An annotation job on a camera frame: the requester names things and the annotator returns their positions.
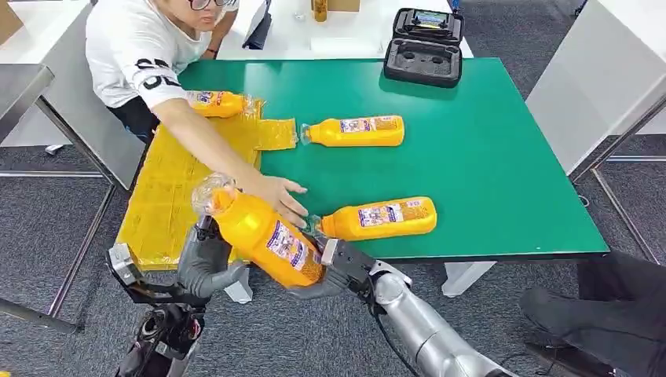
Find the white t-shirt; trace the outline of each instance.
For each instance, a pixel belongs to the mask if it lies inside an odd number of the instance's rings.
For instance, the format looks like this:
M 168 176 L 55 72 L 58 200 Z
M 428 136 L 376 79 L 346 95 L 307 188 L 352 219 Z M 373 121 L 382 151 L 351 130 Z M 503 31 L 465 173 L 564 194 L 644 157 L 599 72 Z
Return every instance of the white t-shirt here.
M 223 12 L 238 9 L 238 3 L 225 0 Z M 93 90 L 110 108 L 136 96 L 149 108 L 171 98 L 187 98 L 177 74 L 201 57 L 211 34 L 190 38 L 150 0 L 100 0 L 86 24 Z

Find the glasses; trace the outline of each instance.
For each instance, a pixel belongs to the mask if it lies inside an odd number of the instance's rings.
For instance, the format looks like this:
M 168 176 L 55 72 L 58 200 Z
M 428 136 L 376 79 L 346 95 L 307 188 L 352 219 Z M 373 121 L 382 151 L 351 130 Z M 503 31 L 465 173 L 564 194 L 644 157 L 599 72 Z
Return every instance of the glasses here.
M 189 6 L 192 10 L 205 9 L 212 0 L 189 0 Z M 217 6 L 224 6 L 227 3 L 235 2 L 237 0 L 215 0 Z

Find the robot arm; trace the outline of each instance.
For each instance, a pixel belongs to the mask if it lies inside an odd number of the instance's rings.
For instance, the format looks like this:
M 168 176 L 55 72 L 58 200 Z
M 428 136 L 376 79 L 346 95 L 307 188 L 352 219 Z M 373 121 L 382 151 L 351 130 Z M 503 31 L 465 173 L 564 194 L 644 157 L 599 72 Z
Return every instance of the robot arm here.
M 317 289 L 319 296 L 334 294 L 337 290 L 331 287 L 344 286 L 378 306 L 375 310 L 390 318 L 409 356 L 428 377 L 515 377 L 472 348 L 430 304 L 414 295 L 409 289 L 412 280 L 402 272 L 344 240 L 321 234 L 315 239 L 324 250 L 327 273 L 319 287 L 308 288 L 308 295 L 317 296 Z M 302 297 L 299 289 L 291 291 Z
M 425 375 L 514 376 L 467 344 L 430 304 L 409 290 L 400 276 L 381 275 L 375 283 L 375 300 Z
M 188 235 L 178 265 L 177 283 L 148 283 L 126 245 L 108 252 L 113 276 L 137 303 L 154 306 L 137 331 L 134 345 L 117 371 L 118 377 L 181 377 L 204 327 L 203 315 L 213 291 L 237 279 L 241 265 L 227 265 L 228 245 L 216 224 L 202 218 Z M 412 280 L 344 240 L 313 238 L 327 266 L 321 282 L 290 292 L 312 299 L 352 291 L 386 314 L 417 365 L 427 377 L 515 377 L 478 353 L 427 302 L 412 293 Z

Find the green table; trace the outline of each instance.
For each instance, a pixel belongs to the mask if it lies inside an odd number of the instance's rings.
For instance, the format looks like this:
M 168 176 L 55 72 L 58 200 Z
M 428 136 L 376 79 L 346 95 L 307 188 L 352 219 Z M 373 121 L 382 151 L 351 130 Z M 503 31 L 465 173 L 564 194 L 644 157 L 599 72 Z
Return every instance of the green table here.
M 608 252 L 498 59 L 465 60 L 455 89 L 385 79 L 380 60 L 202 61 L 181 82 L 252 94 L 267 101 L 264 118 L 299 124 L 402 115 L 405 139 L 397 148 L 299 145 L 262 155 L 264 174 L 309 189 L 298 200 L 315 214 L 431 197 L 437 228 L 359 242 L 373 257 L 495 261 Z

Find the small bottle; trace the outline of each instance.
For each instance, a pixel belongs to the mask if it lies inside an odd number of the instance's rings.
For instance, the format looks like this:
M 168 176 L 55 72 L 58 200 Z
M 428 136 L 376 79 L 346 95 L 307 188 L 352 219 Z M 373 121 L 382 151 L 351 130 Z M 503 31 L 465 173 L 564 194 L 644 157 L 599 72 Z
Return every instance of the small bottle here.
M 301 126 L 304 145 L 317 143 L 327 147 L 395 147 L 403 139 L 404 123 L 399 115 L 326 119 L 312 126 Z
M 308 228 L 347 241 L 373 240 L 431 232 L 437 225 L 433 201 L 425 196 L 343 207 L 319 218 L 310 216 Z
M 307 287 L 324 274 L 321 254 L 266 201 L 244 194 L 233 179 L 212 174 L 192 192 L 192 206 L 213 216 L 220 233 L 239 251 L 285 287 Z
M 324 22 L 328 16 L 328 0 L 314 0 L 314 19 Z
M 242 95 L 231 92 L 188 90 L 187 94 L 190 106 L 205 117 L 230 118 L 243 112 L 246 104 Z

